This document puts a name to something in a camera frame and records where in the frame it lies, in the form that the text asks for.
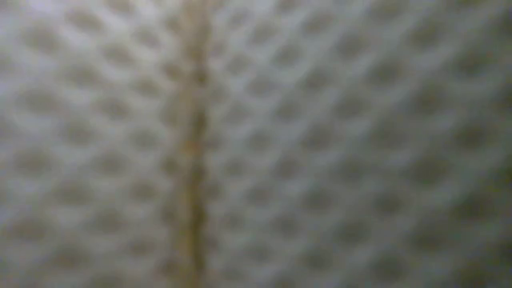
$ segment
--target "white mesh fabric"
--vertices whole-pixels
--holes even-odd
[[[510,286],[506,0],[211,1],[206,287]],[[181,288],[178,7],[0,2],[0,286]]]

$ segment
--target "honeycomb texture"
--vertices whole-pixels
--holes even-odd
[[[214,8],[218,287],[509,287],[510,2]]]
[[[169,287],[178,1],[0,2],[0,286]]]

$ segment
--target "textured fabric surface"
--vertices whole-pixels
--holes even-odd
[[[206,287],[511,285],[507,0],[210,1]],[[1,287],[185,288],[178,7],[0,1]]]

